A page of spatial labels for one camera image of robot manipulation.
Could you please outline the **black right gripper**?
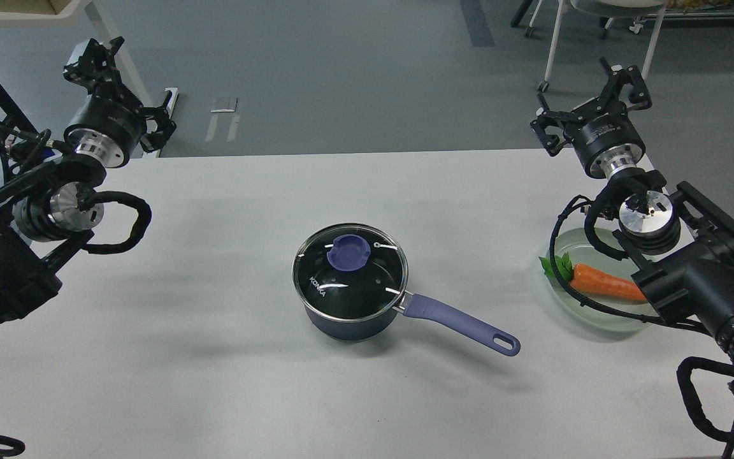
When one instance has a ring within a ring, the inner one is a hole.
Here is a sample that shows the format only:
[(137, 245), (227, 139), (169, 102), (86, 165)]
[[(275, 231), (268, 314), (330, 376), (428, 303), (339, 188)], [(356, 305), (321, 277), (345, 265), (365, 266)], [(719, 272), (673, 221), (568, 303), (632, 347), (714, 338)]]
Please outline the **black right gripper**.
[(608, 76), (594, 99), (571, 111), (551, 110), (543, 94), (536, 95), (539, 108), (530, 128), (550, 157), (571, 145), (588, 177), (611, 179), (617, 172), (636, 168), (645, 155), (645, 143), (630, 122), (629, 114), (653, 106), (644, 77), (636, 65), (623, 68), (606, 58), (599, 64)]

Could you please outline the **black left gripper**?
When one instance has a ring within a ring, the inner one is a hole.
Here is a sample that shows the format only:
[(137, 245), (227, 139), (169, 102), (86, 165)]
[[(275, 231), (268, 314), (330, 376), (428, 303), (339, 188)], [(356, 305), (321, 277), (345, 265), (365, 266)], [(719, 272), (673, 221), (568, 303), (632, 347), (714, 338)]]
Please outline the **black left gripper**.
[(89, 39), (76, 45), (64, 65), (64, 79), (90, 95), (65, 128), (64, 141), (105, 168), (125, 166), (139, 143), (144, 154), (160, 154), (177, 128), (172, 119), (177, 88), (166, 88), (161, 104), (141, 107), (140, 115), (114, 102), (126, 99), (115, 61), (124, 43), (124, 38), (106, 44)]

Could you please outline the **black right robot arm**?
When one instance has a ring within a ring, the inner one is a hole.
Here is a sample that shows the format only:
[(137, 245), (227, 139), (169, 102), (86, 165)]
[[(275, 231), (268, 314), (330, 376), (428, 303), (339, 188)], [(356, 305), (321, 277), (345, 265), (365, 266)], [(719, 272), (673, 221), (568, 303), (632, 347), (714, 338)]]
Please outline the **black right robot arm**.
[[(711, 336), (730, 362), (684, 358), (676, 376), (693, 425), (734, 458), (734, 218), (686, 181), (667, 194), (661, 172), (641, 168), (645, 145), (629, 114), (651, 107), (649, 90), (636, 66), (600, 64), (608, 78), (600, 95), (573, 110), (553, 110), (545, 86), (538, 91), (530, 128), (545, 151), (554, 157), (571, 146), (588, 177), (606, 180), (596, 198), (576, 196), (558, 215), (541, 265), (580, 306)], [(594, 250), (635, 264), (629, 281), (556, 253), (576, 210)]]

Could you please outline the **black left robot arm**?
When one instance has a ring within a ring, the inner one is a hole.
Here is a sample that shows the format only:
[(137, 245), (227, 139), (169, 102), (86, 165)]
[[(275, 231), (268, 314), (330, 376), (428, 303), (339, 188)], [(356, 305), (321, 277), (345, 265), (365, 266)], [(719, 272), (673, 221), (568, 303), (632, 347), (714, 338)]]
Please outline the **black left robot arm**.
[(60, 140), (38, 131), (0, 84), (0, 323), (57, 296), (58, 271), (76, 253), (128, 252), (152, 221), (142, 198), (98, 189), (136, 147), (157, 151), (176, 130), (173, 91), (145, 106), (123, 82), (116, 58), (124, 42), (90, 39), (73, 50), (63, 75), (87, 98)]

